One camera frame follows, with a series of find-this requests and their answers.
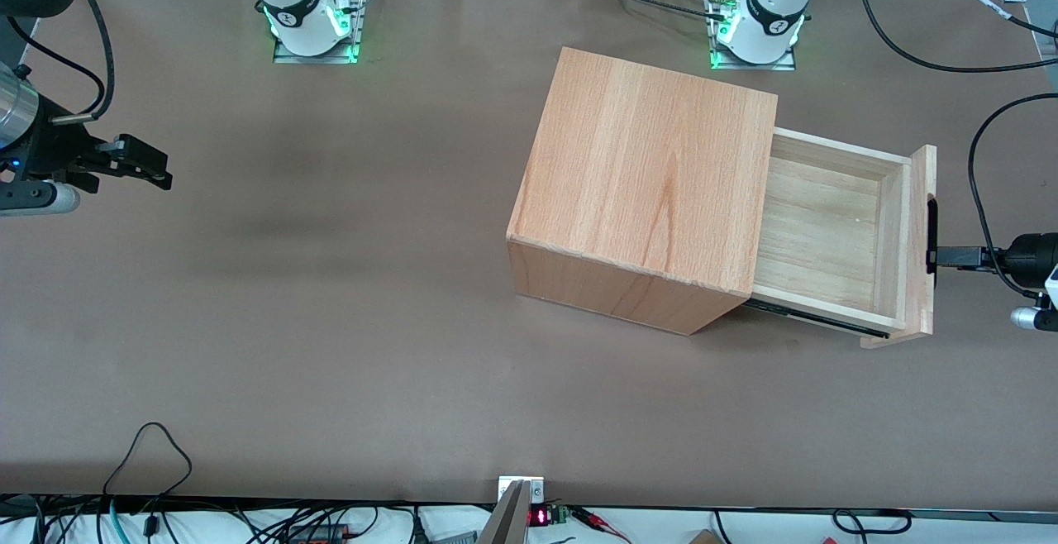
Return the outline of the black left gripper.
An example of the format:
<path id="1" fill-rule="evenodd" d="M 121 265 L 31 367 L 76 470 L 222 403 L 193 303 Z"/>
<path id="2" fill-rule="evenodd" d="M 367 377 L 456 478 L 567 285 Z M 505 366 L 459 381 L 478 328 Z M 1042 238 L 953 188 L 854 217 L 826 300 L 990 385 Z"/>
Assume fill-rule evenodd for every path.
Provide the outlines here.
<path id="1" fill-rule="evenodd" d="M 928 273 L 942 268 L 982 270 L 983 261 L 1001 278 L 1020 289 L 1044 289 L 1057 265 L 1057 232 L 1017 236 L 1007 249 L 981 246 L 942 246 L 931 251 Z"/>

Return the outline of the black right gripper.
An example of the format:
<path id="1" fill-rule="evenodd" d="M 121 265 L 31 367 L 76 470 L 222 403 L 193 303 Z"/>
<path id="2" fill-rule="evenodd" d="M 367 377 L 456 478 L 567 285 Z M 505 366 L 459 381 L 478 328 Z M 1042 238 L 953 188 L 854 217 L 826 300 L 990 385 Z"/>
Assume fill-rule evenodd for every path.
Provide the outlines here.
<path id="1" fill-rule="evenodd" d="M 54 181 L 79 191 L 99 191 L 99 175 L 133 178 L 171 191 L 169 156 L 133 135 L 105 142 L 83 125 L 37 122 L 2 148 L 1 170 L 15 181 Z"/>

